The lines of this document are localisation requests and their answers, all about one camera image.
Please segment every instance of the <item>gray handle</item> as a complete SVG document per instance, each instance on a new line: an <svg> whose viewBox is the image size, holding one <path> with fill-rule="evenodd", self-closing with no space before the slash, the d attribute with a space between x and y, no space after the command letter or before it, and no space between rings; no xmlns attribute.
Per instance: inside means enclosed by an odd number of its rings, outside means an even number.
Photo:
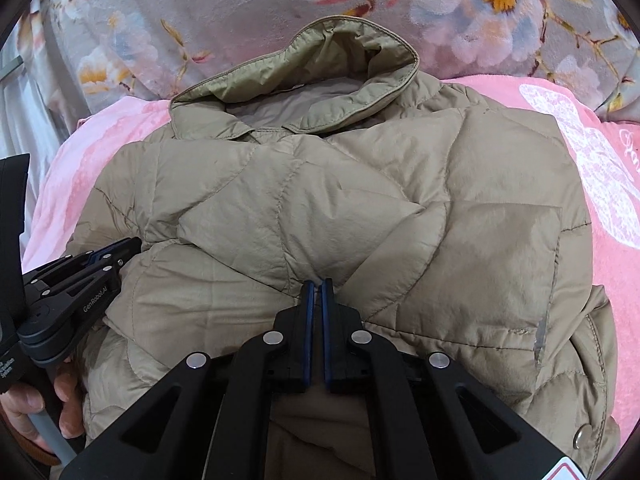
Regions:
<svg viewBox="0 0 640 480"><path fill-rule="evenodd" d="M40 413L31 413L29 418L53 453L60 459L63 466L66 466L76 457L76 452L69 445L68 440L62 436L58 427L51 420L49 413L43 410Z"/></svg>

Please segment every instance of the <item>snap button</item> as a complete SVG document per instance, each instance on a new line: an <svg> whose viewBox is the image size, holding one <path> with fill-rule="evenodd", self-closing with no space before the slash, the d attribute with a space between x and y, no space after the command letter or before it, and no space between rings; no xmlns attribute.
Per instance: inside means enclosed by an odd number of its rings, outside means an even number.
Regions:
<svg viewBox="0 0 640 480"><path fill-rule="evenodd" d="M581 426L574 437L574 449L583 449L591 441L591 435L593 435L593 428L591 424L585 424Z"/></svg>

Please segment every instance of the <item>white feather print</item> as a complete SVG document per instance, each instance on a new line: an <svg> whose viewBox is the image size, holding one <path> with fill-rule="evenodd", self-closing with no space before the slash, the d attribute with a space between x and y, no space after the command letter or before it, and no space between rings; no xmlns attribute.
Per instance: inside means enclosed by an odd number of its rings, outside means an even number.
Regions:
<svg viewBox="0 0 640 480"><path fill-rule="evenodd" d="M605 231L621 244L640 250L640 190L604 134L584 126L574 103L540 86L520 85L520 94L537 112L553 115L575 152L582 185Z"/></svg>

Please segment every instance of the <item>puffer jacket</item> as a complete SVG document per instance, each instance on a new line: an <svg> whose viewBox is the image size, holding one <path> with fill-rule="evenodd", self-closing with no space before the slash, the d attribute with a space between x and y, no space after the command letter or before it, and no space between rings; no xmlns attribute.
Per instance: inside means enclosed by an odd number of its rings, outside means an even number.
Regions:
<svg viewBox="0 0 640 480"><path fill-rule="evenodd" d="M116 154L68 245L143 241L78 349L90 438L187 354L235 351L331 277L368 330L446 352L588 476L603 469L614 324L558 126L418 63L376 24L325 18L178 95L170 124ZM368 479L368 432L363 401L281 399L266 477Z"/></svg>

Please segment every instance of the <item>human hand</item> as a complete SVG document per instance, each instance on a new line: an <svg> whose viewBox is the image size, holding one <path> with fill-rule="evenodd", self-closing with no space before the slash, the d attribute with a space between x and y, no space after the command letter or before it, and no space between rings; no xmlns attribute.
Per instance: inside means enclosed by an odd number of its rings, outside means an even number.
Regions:
<svg viewBox="0 0 640 480"><path fill-rule="evenodd" d="M71 358L60 363L54 380L56 395L63 402L60 415L60 432L65 438L75 438L84 433L82 424L82 400L78 391L78 374L71 364ZM51 453L50 447L44 441L31 423L28 415L39 413L44 409L44 400L39 391L24 383L16 383L9 390L0 395L0 404L11 425L34 444Z"/></svg>

